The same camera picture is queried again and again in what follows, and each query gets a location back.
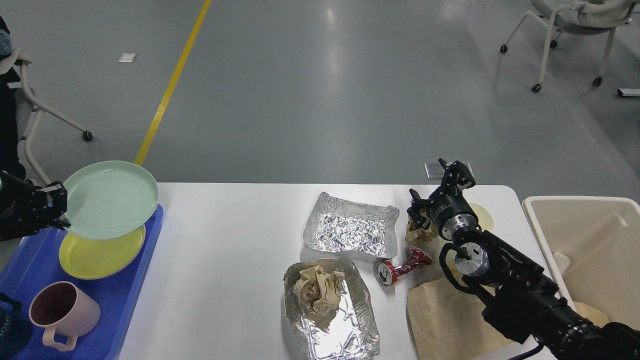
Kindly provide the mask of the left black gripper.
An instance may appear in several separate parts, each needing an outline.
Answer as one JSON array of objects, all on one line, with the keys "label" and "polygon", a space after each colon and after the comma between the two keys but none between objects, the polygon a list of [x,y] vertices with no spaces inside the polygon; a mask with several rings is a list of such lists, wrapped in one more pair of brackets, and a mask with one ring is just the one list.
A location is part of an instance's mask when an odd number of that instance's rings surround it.
[{"label": "left black gripper", "polygon": [[2,242],[34,235],[45,228],[66,231],[71,227],[68,219],[61,218],[66,212],[67,190],[62,182],[52,182],[45,187],[40,187],[2,171],[0,196],[0,240]]}]

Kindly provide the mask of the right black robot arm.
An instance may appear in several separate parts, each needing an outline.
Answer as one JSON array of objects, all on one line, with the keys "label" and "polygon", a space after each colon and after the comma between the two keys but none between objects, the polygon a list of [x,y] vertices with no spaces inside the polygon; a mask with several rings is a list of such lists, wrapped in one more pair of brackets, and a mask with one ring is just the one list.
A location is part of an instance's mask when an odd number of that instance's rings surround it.
[{"label": "right black robot arm", "polygon": [[534,350],[547,348],[558,360],[637,360],[639,331],[620,322],[597,326],[557,297],[558,284],[544,267],[482,230],[463,196],[476,181],[466,164],[438,159],[440,185],[428,196],[410,189],[409,218],[421,229],[434,226],[445,240],[438,263],[448,282],[484,304],[483,319],[505,338],[523,344],[533,337]]}]

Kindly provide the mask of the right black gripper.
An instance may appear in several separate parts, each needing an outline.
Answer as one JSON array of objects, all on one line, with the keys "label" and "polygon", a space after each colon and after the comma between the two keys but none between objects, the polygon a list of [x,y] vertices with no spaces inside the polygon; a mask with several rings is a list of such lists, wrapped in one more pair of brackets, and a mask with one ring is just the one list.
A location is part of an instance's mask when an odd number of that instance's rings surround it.
[{"label": "right black gripper", "polygon": [[475,231],[476,214],[462,196],[464,190],[476,186],[473,173],[460,161],[446,162],[439,158],[438,162],[444,170],[438,195],[423,199],[418,191],[410,188],[407,215],[417,229],[434,227],[438,233]]}]

